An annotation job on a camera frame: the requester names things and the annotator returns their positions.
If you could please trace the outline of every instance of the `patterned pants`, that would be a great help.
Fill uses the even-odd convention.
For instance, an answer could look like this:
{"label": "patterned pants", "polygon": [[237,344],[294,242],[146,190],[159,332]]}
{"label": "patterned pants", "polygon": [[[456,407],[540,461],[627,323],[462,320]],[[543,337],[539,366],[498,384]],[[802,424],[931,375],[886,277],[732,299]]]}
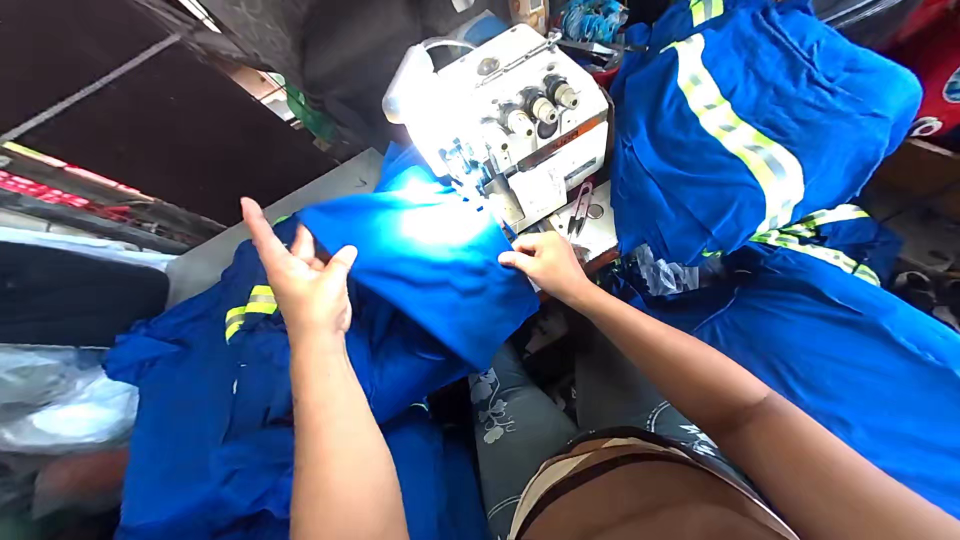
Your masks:
{"label": "patterned pants", "polygon": [[520,494],[543,461],[584,431],[635,426],[729,467],[713,441],[664,400],[606,337],[597,332],[590,339],[588,353],[576,358],[579,426],[530,381],[509,344],[489,370],[469,378],[480,483],[494,538],[507,537]]}

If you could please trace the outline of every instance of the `brown shirt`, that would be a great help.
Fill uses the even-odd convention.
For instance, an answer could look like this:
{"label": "brown shirt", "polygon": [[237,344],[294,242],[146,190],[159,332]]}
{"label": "brown shirt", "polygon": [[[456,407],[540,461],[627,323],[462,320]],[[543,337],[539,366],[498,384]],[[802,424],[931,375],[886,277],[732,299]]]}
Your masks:
{"label": "brown shirt", "polygon": [[796,539],[742,481],[685,452],[603,437],[549,459],[527,484],[510,538]]}

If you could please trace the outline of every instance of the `sewing machine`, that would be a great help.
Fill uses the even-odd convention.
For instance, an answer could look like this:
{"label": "sewing machine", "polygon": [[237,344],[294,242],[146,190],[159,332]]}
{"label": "sewing machine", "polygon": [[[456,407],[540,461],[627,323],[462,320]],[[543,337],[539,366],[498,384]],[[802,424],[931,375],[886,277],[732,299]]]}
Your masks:
{"label": "sewing machine", "polygon": [[[383,98],[434,174],[485,198],[517,233],[573,201],[607,155],[611,106],[559,39],[524,24],[475,48],[428,39]],[[435,72],[427,51],[439,46],[472,50]]]}

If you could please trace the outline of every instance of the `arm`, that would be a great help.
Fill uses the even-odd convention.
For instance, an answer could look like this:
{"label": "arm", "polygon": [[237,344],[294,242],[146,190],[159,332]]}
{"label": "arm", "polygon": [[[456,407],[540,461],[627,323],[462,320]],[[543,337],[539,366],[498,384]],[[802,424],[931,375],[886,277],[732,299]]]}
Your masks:
{"label": "arm", "polygon": [[290,536],[406,539],[394,461],[344,342],[356,248],[346,246],[324,264],[300,225],[288,252],[260,207],[251,199],[241,204],[290,337],[296,429]]}
{"label": "arm", "polygon": [[739,364],[590,282],[558,234],[522,236],[514,248],[500,262],[590,319],[747,473],[802,538],[960,538],[960,522]]}

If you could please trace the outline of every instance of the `yellow reflective stripe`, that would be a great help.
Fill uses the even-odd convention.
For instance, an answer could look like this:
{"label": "yellow reflective stripe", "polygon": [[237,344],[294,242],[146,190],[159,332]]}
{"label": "yellow reflective stripe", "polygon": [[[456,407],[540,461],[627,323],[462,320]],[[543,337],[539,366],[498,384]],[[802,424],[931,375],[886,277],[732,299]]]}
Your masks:
{"label": "yellow reflective stripe", "polygon": [[234,307],[233,309],[227,310],[227,324],[230,323],[230,320],[238,315],[243,315],[247,312],[246,306]]}
{"label": "yellow reflective stripe", "polygon": [[233,307],[227,310],[226,326],[227,331],[225,336],[227,341],[230,341],[230,337],[237,333],[240,330],[240,327],[243,326],[244,316],[247,313],[246,306]]}
{"label": "yellow reflective stripe", "polygon": [[247,301],[247,313],[266,313],[271,315],[276,312],[276,297],[274,290],[269,285],[254,285],[250,290],[250,298]]}
{"label": "yellow reflective stripe", "polygon": [[795,252],[807,254],[811,257],[818,258],[823,262],[829,262],[848,274],[853,273],[855,276],[867,283],[872,283],[877,286],[880,285],[880,278],[876,275],[876,272],[874,272],[865,264],[858,264],[852,258],[847,257],[847,254],[843,253],[842,251],[825,248],[824,246],[801,244],[800,239],[796,236],[783,234],[780,231],[768,231],[766,233],[754,234],[754,236],[750,239],[754,242],[761,242],[771,246],[787,248]]}
{"label": "yellow reflective stripe", "polygon": [[782,227],[793,221],[793,208],[804,198],[804,170],[787,149],[736,114],[704,66],[705,46],[704,37],[695,34],[663,50],[677,51],[677,85],[700,125],[743,161],[763,191],[766,210],[756,231]]}
{"label": "yellow reflective stripe", "polygon": [[245,306],[233,307],[227,311],[226,326],[227,341],[240,330],[246,321],[247,313],[266,313],[272,315],[276,312],[276,297],[274,290],[269,285],[254,285],[250,290],[250,298]]}
{"label": "yellow reflective stripe", "polygon": [[693,26],[703,24],[723,14],[723,0],[690,0]]}
{"label": "yellow reflective stripe", "polygon": [[707,21],[707,10],[704,9],[703,0],[690,0],[690,14],[693,15],[693,26]]}
{"label": "yellow reflective stripe", "polygon": [[827,223],[836,223],[837,221],[847,221],[860,217],[870,217],[864,209],[857,205],[840,205],[835,209],[817,210],[802,218],[797,223],[780,229],[783,233],[790,233],[799,236],[811,237],[813,230]]}
{"label": "yellow reflective stripe", "polygon": [[250,302],[247,304],[247,313],[273,314],[276,311],[276,302]]}
{"label": "yellow reflective stripe", "polygon": [[237,331],[240,330],[240,327],[242,326],[243,326],[243,321],[230,323],[229,326],[227,326],[227,331],[225,332],[225,335],[227,336],[227,341],[230,341],[230,338],[233,337],[233,335],[237,333]]}
{"label": "yellow reflective stripe", "polygon": [[274,290],[269,285],[254,285],[253,288],[250,289],[250,294],[251,296],[255,294],[274,296]]}

